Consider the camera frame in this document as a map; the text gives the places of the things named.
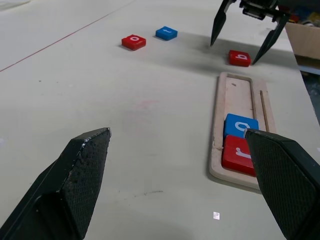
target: blue block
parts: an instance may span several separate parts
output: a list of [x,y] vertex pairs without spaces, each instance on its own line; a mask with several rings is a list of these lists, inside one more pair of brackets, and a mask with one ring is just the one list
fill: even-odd
[[164,26],[163,28],[160,28],[159,30],[155,31],[155,36],[168,41],[176,38],[178,36],[178,31],[170,27]]
[[238,116],[228,113],[224,121],[223,137],[233,135],[239,138],[244,138],[245,129],[259,129],[259,123],[256,119]]

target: table surface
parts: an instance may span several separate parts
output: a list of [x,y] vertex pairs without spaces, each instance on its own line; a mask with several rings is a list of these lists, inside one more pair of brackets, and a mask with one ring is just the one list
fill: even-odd
[[[256,65],[226,62],[230,49],[254,57],[271,19],[233,4],[209,47],[220,4],[32,0],[0,11],[1,225],[71,138],[110,127],[86,239],[284,240],[261,194],[208,175],[217,77],[264,79],[277,133],[316,160],[319,124],[285,32]],[[163,26],[178,37],[155,38]],[[131,34],[146,46],[121,47]]]

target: small white paper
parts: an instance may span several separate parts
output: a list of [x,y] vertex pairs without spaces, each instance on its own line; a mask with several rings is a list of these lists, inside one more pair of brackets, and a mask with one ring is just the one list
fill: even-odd
[[220,213],[219,212],[213,212],[213,219],[220,220]]

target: wooden frame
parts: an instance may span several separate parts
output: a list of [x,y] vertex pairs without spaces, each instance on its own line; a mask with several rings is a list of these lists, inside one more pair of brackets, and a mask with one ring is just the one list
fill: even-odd
[[253,80],[247,76],[222,72],[218,79],[216,91],[217,94],[213,119],[213,142],[209,172],[216,178],[259,190],[256,177],[227,170],[222,167],[227,78],[249,82],[251,96],[243,97],[251,98],[253,118],[259,122],[260,130],[271,133],[276,132],[266,83],[262,80]]

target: cardboard box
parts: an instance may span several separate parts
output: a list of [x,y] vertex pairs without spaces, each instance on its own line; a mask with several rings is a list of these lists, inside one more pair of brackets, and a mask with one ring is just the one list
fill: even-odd
[[295,55],[320,60],[320,27],[288,22],[285,29]]

